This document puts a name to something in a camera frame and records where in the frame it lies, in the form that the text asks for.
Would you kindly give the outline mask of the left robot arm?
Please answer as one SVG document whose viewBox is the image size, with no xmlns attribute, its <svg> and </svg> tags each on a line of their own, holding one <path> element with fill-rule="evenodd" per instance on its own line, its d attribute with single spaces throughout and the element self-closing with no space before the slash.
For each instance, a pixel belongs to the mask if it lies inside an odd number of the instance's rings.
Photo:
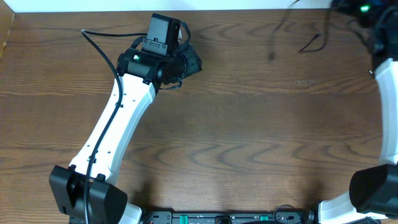
<svg viewBox="0 0 398 224">
<path fill-rule="evenodd" d="M 70 223 L 139 223 L 142 209 L 116 187 L 127 146 L 159 90 L 174 90 L 201 70 L 184 21 L 153 14 L 146 33 L 111 64 L 114 86 L 93 132 L 68 167 L 55 166 L 49 184 Z"/>
</svg>

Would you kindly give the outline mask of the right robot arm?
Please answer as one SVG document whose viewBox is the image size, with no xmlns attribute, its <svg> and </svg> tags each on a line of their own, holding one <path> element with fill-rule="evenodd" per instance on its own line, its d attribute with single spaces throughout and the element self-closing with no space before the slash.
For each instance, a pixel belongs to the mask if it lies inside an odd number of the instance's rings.
<svg viewBox="0 0 398 224">
<path fill-rule="evenodd" d="M 363 40 L 381 96 L 378 165 L 354 173 L 349 190 L 318 205 L 318 222 L 377 223 L 397 218 L 397 1 L 332 1 L 331 9 L 370 31 Z"/>
</svg>

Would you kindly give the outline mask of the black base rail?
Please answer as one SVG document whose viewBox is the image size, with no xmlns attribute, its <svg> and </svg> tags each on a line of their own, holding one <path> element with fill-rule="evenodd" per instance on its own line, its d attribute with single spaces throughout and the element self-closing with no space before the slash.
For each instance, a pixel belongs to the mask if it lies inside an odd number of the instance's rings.
<svg viewBox="0 0 398 224">
<path fill-rule="evenodd" d="M 211 213 L 148 211 L 139 224 L 308 224 L 316 223 L 312 210 L 279 208 L 272 212 Z"/>
</svg>

